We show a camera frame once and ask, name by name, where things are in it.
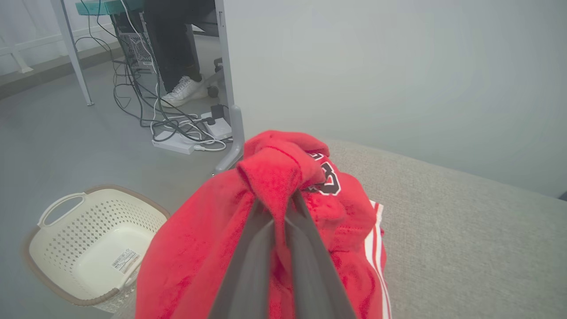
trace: basket handle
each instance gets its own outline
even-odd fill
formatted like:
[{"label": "basket handle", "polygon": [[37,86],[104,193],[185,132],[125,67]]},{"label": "basket handle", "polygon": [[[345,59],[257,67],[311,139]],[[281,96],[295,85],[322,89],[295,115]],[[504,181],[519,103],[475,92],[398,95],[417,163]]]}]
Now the basket handle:
[{"label": "basket handle", "polygon": [[[41,217],[39,217],[39,222],[37,222],[37,226],[43,228],[43,227],[49,227],[52,226],[54,224],[56,224],[58,221],[60,221],[63,217],[67,216],[68,214],[70,214],[72,211],[74,211],[77,207],[79,207],[82,203],[84,203],[85,200],[85,196],[87,194],[83,193],[74,193],[74,194],[70,194],[67,196],[64,196],[62,198],[59,198],[58,200],[56,200],[53,204],[51,204],[46,210],[45,212],[43,212],[43,214],[41,214]],[[53,212],[53,210],[63,204],[64,202],[72,199],[72,198],[77,198],[77,197],[81,197],[83,200],[81,200],[80,203],[78,203],[75,207],[71,208],[68,212],[66,212],[65,214],[63,214],[63,216],[59,217],[56,221],[52,222],[49,225],[45,224],[45,220],[47,219],[47,216],[49,216],[49,214],[51,214]]]},{"label": "basket handle", "polygon": [[124,286],[126,286],[126,283],[128,281],[130,281],[130,277],[132,277],[134,272],[136,270],[138,270],[138,268],[140,267],[140,264],[142,263],[142,259],[143,258],[140,256],[140,258],[138,258],[138,260],[128,269],[128,271],[126,271],[126,273],[124,274],[124,276],[120,280],[118,286],[116,286],[116,288],[118,288],[118,290],[122,290],[124,288]]}]

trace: power strip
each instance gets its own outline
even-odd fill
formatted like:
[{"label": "power strip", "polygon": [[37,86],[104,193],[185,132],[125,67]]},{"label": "power strip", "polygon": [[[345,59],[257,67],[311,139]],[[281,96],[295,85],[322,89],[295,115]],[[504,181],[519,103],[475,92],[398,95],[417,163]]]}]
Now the power strip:
[{"label": "power strip", "polygon": [[[206,119],[207,117],[211,117],[211,112],[201,114],[202,119]],[[209,131],[209,133],[211,133],[211,135],[217,140],[232,137],[232,128],[223,118],[215,119],[215,123],[213,125],[209,125],[207,122],[203,123],[205,124],[207,131]]]},{"label": "power strip", "polygon": [[[155,137],[156,140],[162,140],[171,135],[171,132],[164,131]],[[183,154],[191,154],[194,151],[195,143],[192,143],[190,139],[182,136],[179,133],[175,133],[171,138],[163,142],[151,141],[154,146],[172,150],[174,152],[179,152]]]}]

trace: white plastic basket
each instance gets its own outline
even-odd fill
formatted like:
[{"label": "white plastic basket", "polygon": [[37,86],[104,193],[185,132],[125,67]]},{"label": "white plastic basket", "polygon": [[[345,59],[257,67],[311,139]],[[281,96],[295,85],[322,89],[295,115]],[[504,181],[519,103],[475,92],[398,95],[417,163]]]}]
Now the white plastic basket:
[{"label": "white plastic basket", "polygon": [[[82,200],[46,225],[49,214],[72,198]],[[119,186],[71,194],[41,215],[26,243],[26,260],[67,301],[114,313],[135,289],[142,258],[169,216],[148,198]]]}]

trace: beige fabric surface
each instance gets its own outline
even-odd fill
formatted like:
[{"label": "beige fabric surface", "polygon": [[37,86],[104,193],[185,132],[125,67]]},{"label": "beige fabric surface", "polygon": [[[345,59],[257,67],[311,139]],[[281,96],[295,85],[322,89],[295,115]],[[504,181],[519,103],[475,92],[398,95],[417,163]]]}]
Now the beige fabric surface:
[{"label": "beige fabric surface", "polygon": [[384,204],[394,318],[567,318],[567,202],[327,143],[337,167]]}]

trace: white curtain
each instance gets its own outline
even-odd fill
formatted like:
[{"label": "white curtain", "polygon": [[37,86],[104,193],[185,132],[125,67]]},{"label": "white curtain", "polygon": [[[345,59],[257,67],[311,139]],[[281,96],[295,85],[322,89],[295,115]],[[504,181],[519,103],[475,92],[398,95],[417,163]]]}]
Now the white curtain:
[{"label": "white curtain", "polygon": [[[92,35],[109,44],[116,39],[101,30],[96,24],[96,17],[77,13],[75,3],[80,0],[65,0],[71,29],[75,39],[88,36],[88,20],[94,31]],[[101,16],[99,23],[114,34],[110,18]],[[67,55],[65,45],[58,37],[61,34],[51,2],[47,0],[0,0],[0,75],[21,70],[20,65],[10,54],[12,48],[20,53],[22,60],[30,67],[57,57]],[[77,50],[82,51],[97,47],[92,39],[80,40]]]}]

